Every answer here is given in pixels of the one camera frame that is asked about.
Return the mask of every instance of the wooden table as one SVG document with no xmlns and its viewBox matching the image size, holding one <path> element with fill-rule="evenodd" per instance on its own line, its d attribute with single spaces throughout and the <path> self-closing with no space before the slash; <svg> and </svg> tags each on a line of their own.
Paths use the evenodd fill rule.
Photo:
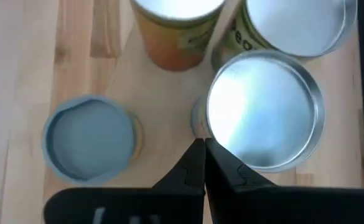
<svg viewBox="0 0 364 224">
<path fill-rule="evenodd" d="M 228 0 L 210 47 L 236 2 Z M 296 169 L 264 175 L 281 185 L 364 187 L 357 30 L 341 49 L 306 67 L 325 96 L 322 143 Z M 193 141 L 190 109 L 213 75 L 208 56 L 182 73 L 150 62 L 127 1 L 0 0 L 0 223 L 42 222 L 45 201 L 71 187 L 46 168 L 40 148 L 43 124 L 59 103 L 94 93 L 135 112 L 145 147 L 105 186 L 150 187 Z"/>
</svg>

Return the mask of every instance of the metal lid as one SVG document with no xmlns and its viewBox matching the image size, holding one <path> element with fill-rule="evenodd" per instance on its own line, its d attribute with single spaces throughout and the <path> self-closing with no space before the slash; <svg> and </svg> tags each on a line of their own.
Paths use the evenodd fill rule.
<svg viewBox="0 0 364 224">
<path fill-rule="evenodd" d="M 357 16 L 357 0 L 246 0 L 258 32 L 275 48 L 315 57 L 342 44 Z"/>
<path fill-rule="evenodd" d="M 42 138 L 44 157 L 61 178 L 100 184 L 128 166 L 134 151 L 133 124 L 120 106 L 84 96 L 57 108 Z"/>
<path fill-rule="evenodd" d="M 280 172 L 317 147 L 325 119 L 321 92 L 296 60 L 245 52 L 218 72 L 207 100 L 213 137 L 254 169 Z"/>
<path fill-rule="evenodd" d="M 201 19 L 219 9 L 225 0 L 134 0 L 151 14 L 173 21 Z"/>
</svg>

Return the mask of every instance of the metal can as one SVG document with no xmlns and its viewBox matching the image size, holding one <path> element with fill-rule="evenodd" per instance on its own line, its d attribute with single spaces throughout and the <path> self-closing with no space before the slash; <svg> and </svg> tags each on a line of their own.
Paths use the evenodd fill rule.
<svg viewBox="0 0 364 224">
<path fill-rule="evenodd" d="M 131 0 L 149 58 L 166 70 L 198 65 L 224 0 Z"/>
<path fill-rule="evenodd" d="M 325 108 L 315 80 L 296 59 L 254 50 L 218 71 L 191 119 L 196 137 L 215 138 L 254 169 L 282 172 L 315 151 Z"/>
<path fill-rule="evenodd" d="M 357 16 L 357 0 L 241 0 L 229 28 L 212 52 L 218 70 L 232 57 L 274 49 L 309 59 L 341 46 Z"/>
<path fill-rule="evenodd" d="M 102 184 L 135 160 L 143 146 L 138 118 L 102 96 L 60 105 L 47 120 L 42 149 L 49 167 L 74 184 Z"/>
</svg>

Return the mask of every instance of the small container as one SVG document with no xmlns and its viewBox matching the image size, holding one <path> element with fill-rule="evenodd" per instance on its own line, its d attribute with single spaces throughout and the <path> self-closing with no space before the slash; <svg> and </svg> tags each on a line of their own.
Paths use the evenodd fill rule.
<svg viewBox="0 0 364 224">
<path fill-rule="evenodd" d="M 274 49 L 310 59 L 341 46 L 357 17 L 357 0 L 242 0 L 212 52 L 218 70 L 232 57 Z"/>
<path fill-rule="evenodd" d="M 324 123 L 315 80 L 297 60 L 275 50 L 230 60 L 192 109 L 196 137 L 215 138 L 262 172 L 282 172 L 305 161 L 320 142 Z"/>
<path fill-rule="evenodd" d="M 224 0 L 131 0 L 149 58 L 166 70 L 198 65 Z"/>
<path fill-rule="evenodd" d="M 49 167 L 74 184 L 102 184 L 135 159 L 143 143 L 139 120 L 101 96 L 60 105 L 47 120 L 42 149 Z"/>
</svg>

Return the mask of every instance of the open can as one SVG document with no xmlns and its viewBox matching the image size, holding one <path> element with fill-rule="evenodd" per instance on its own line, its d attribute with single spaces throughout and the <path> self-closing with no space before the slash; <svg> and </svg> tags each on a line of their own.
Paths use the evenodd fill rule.
<svg viewBox="0 0 364 224">
<path fill-rule="evenodd" d="M 296 59 L 254 50 L 218 71 L 191 120 L 197 138 L 216 139 L 253 169 L 282 172 L 315 151 L 325 108 L 315 80 Z"/>
<path fill-rule="evenodd" d="M 166 70 L 198 65 L 224 0 L 131 0 L 149 58 Z"/>
<path fill-rule="evenodd" d="M 45 160 L 74 184 L 102 184 L 137 158 L 143 144 L 140 121 L 102 96 L 88 95 L 60 105 L 42 138 Z"/>
<path fill-rule="evenodd" d="M 232 57 L 274 49 L 307 60 L 340 47 L 357 17 L 357 0 L 241 0 L 212 52 L 218 70 Z"/>
</svg>

